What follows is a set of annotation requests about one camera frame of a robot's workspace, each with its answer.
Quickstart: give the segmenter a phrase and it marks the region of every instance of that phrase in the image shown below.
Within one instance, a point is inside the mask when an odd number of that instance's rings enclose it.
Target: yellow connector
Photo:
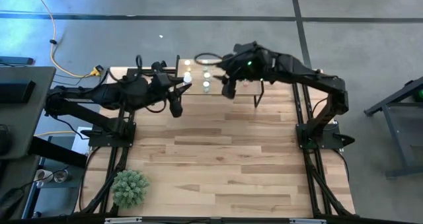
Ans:
[[[101,65],[98,65],[93,68],[89,76],[100,76],[102,71],[104,71],[103,67]]]

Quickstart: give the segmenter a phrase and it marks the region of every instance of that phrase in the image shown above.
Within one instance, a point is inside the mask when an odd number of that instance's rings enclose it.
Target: yellow cable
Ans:
[[[39,137],[43,135],[50,135],[50,134],[60,134],[60,133],[75,133],[74,131],[47,131],[40,134],[35,134],[34,136]]]
[[[41,3],[45,6],[45,8],[47,9],[48,14],[50,15],[50,18],[52,19],[52,23],[53,23],[53,30],[54,30],[54,33],[53,33],[53,40],[54,40],[54,41],[56,41],[56,22],[54,21],[53,15],[52,15],[52,13],[50,12],[50,10],[49,10],[49,8],[47,7],[47,4],[44,2],[44,0],[41,0]],[[50,48],[50,59],[51,59],[51,61],[53,62],[53,64],[54,64],[57,68],[61,69],[63,72],[67,73],[68,75],[72,75],[72,76],[74,76],[74,77],[76,77],[76,78],[87,78],[87,77],[93,76],[93,75],[92,75],[92,74],[93,74],[93,72],[91,72],[91,73],[89,74],[89,76],[86,76],[86,75],[76,75],[76,74],[71,73],[71,72],[67,71],[66,69],[62,68],[62,67],[61,67],[61,66],[60,66],[60,65],[56,62],[56,60],[54,59],[53,44],[52,44],[52,43],[50,43],[50,44],[52,45],[52,47]]]

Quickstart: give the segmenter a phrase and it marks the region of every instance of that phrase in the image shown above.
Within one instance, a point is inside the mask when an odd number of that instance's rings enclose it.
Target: wood grain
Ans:
[[[218,60],[209,59],[207,63],[217,62]],[[185,94],[214,94],[221,95],[222,84],[221,81],[213,78],[213,75],[224,75],[224,70],[217,68],[215,66],[203,66],[198,65],[193,59],[180,59],[178,63],[178,72],[179,77],[183,77],[186,72],[191,73],[192,86]],[[203,82],[206,81],[204,78],[204,73],[209,73],[211,77],[208,79],[210,82],[210,91],[208,93],[204,92]],[[254,95],[261,93],[260,82],[238,82],[237,83],[237,95]]]
[[[120,77],[126,68],[112,71]],[[160,114],[138,110],[127,167],[143,172],[151,186],[142,206],[121,209],[119,214],[311,217],[304,160],[294,129],[297,118],[291,85],[265,87],[257,109],[251,96],[228,100],[185,95],[180,118],[173,118],[168,109]],[[313,89],[310,95],[313,106],[326,96]],[[116,111],[101,109],[100,113],[117,116]],[[85,205],[104,182],[109,154],[110,149],[103,148],[91,161],[83,190]],[[327,150],[322,151],[322,158],[329,187],[354,213],[342,159]],[[323,211],[319,188],[317,193]]]

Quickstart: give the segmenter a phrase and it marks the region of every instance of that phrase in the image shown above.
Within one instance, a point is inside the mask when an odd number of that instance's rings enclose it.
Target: gray floor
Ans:
[[[172,16],[293,17],[292,0],[45,0],[54,13]],[[299,0],[304,17],[423,17],[423,0]],[[39,0],[0,0],[0,10],[44,12]],[[178,20],[57,20],[56,59],[75,73],[95,65],[132,66],[136,54],[145,64],[174,63],[176,54],[224,54],[233,44],[256,40],[302,58],[295,22]],[[350,111],[337,119],[342,132],[356,138],[346,148],[350,187],[363,217],[423,222],[423,174],[387,180],[399,158],[382,114],[362,112],[404,83],[423,75],[423,24],[304,23],[313,68],[346,80]],[[52,25],[41,19],[0,19],[0,52],[30,56],[36,65],[49,59]],[[72,83],[72,79],[55,80]],[[96,79],[81,84],[93,86]],[[74,126],[82,121],[68,119]],[[42,117],[37,132],[68,130]]]

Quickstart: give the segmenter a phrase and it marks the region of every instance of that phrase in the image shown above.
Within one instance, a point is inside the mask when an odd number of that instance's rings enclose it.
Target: small plant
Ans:
[[[129,209],[142,204],[145,190],[150,183],[139,171],[124,170],[114,178],[112,191],[113,201],[119,207]]]

